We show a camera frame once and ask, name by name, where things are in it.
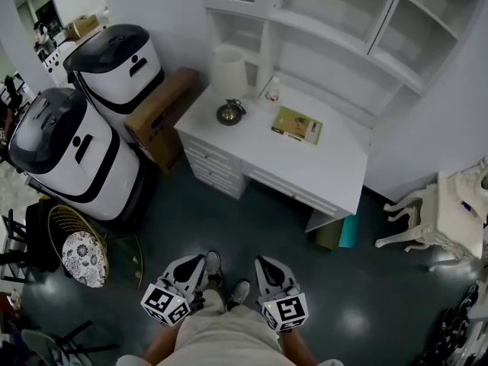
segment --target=booklet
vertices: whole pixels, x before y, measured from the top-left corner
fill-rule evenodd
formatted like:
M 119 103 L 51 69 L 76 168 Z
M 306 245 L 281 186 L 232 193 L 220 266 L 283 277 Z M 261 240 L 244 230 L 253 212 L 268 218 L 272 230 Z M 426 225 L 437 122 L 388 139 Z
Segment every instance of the booklet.
M 304 140 L 317 145 L 322 132 L 322 122 L 281 106 L 271 130 L 298 141 Z

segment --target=black and white pillow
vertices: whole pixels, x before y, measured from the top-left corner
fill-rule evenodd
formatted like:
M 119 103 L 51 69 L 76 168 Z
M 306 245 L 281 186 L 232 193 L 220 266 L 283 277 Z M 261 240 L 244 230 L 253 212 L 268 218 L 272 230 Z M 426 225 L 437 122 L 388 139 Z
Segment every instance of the black and white pillow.
M 102 248 L 90 233 L 73 233 L 63 245 L 66 270 L 89 287 L 102 287 L 107 277 L 107 262 Z

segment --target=white ornate chair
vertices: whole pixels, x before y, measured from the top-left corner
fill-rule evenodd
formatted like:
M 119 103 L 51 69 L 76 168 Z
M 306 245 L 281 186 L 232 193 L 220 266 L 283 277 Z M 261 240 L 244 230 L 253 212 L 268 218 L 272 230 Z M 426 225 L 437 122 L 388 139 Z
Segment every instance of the white ornate chair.
M 421 201 L 420 211 L 413 204 Z M 476 210 L 468 211 L 463 202 L 476 205 Z M 409 229 L 385 239 L 376 241 L 380 248 L 392 242 L 415 240 L 417 243 L 407 246 L 410 249 L 427 249 L 429 246 L 441 246 L 451 252 L 454 259 L 436 262 L 430 267 L 433 271 L 438 265 L 457 265 L 472 258 L 480 258 L 483 251 L 483 212 L 481 199 L 474 198 L 474 190 L 468 187 L 461 174 L 447 178 L 438 174 L 438 184 L 428 185 L 423 190 L 408 194 L 397 205 L 385 205 L 385 211 L 402 209 L 389 221 L 396 221 L 408 214 Z

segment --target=cardboard box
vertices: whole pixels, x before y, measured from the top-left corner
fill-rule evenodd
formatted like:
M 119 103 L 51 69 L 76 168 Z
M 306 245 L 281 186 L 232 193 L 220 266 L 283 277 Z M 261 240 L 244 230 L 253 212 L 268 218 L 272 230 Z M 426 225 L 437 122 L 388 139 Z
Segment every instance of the cardboard box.
M 82 39 L 98 26 L 95 15 L 80 16 L 66 26 L 66 36 L 71 40 Z
M 354 248 L 358 236 L 358 224 L 359 209 L 356 215 L 320 227 L 309 238 L 310 241 L 331 251 L 339 248 Z
M 131 136 L 165 175 L 183 153 L 175 125 L 202 91 L 198 72 L 180 68 L 125 120 Z

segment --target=white robot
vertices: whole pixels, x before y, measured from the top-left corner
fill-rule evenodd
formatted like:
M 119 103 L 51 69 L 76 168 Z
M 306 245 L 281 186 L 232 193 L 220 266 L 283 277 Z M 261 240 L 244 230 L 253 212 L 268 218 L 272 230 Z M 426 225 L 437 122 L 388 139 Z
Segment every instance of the white robot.
M 262 315 L 276 332 L 301 326 L 308 318 L 305 294 L 289 267 L 258 256 L 255 260 Z M 185 256 L 172 262 L 156 284 L 150 284 L 141 301 L 144 310 L 160 323 L 173 326 L 193 309 L 201 309 L 206 285 L 205 256 Z

